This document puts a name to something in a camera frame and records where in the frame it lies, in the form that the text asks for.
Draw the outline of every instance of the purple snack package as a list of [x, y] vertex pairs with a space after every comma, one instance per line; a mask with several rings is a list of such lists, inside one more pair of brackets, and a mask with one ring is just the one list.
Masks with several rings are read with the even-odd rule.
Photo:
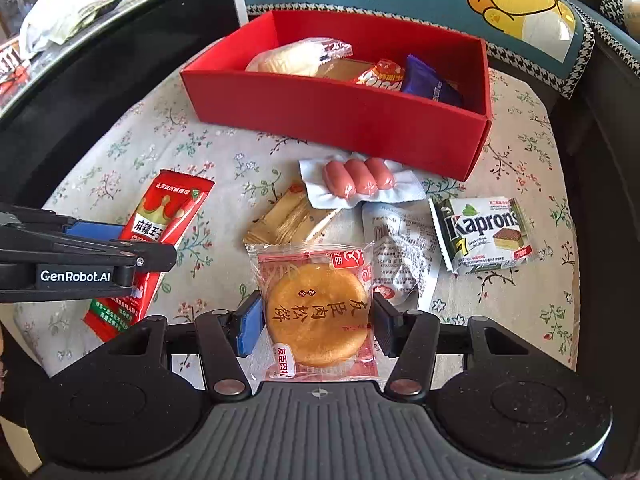
[[449, 105], [462, 107], [462, 96], [436, 71], [417, 57], [409, 54], [404, 67], [401, 92], [413, 94]]

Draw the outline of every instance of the chocolate wafer cake image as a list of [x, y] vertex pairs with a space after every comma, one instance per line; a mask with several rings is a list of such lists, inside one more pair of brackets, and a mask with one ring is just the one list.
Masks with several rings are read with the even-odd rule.
[[499, 249], [517, 251], [523, 247], [524, 240], [520, 231], [503, 227], [494, 235], [494, 244]]

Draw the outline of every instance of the plastic bag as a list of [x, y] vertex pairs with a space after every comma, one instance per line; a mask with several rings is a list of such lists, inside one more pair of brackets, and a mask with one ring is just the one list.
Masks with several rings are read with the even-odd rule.
[[247, 245], [273, 359], [257, 380], [378, 378], [369, 321], [372, 244]]
[[261, 52], [249, 62], [246, 71], [315, 77], [324, 63], [352, 54], [349, 43], [332, 38], [306, 38]]
[[373, 291], [398, 305], [417, 290], [418, 309], [427, 312], [442, 261], [430, 212], [366, 203], [362, 205], [362, 224], [365, 240], [375, 243]]
[[31, 59], [50, 42], [63, 44], [94, 20], [109, 0], [38, 0], [20, 27], [20, 54]]

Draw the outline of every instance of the white snack wrapper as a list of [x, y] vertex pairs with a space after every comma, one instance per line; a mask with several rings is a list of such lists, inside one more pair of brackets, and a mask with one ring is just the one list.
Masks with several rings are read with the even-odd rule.
[[389, 204], [362, 205], [367, 242], [374, 242], [373, 291], [392, 305], [417, 289], [418, 309], [428, 311], [442, 256], [428, 213], [420, 215]]
[[413, 202], [427, 198], [422, 184], [414, 172], [404, 168], [399, 162], [385, 160], [385, 165], [394, 176], [396, 185], [392, 189], [379, 189], [373, 195], [356, 193], [349, 198], [340, 198], [331, 193], [322, 178], [322, 169], [332, 160], [346, 162], [350, 158], [366, 160], [362, 155], [350, 157], [334, 155], [327, 158], [308, 158], [300, 160], [300, 174], [306, 185], [309, 202], [316, 209], [351, 209], [360, 202], [385, 202], [395, 204], [399, 202]]

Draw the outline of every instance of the metal screw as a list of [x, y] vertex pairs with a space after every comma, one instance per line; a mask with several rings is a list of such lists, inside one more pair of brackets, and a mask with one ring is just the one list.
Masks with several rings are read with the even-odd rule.
[[214, 384], [213, 389], [220, 395], [234, 396], [244, 392], [244, 383], [237, 379], [222, 379]]
[[396, 379], [389, 387], [393, 393], [404, 396], [419, 394], [422, 391], [420, 383], [412, 379]]

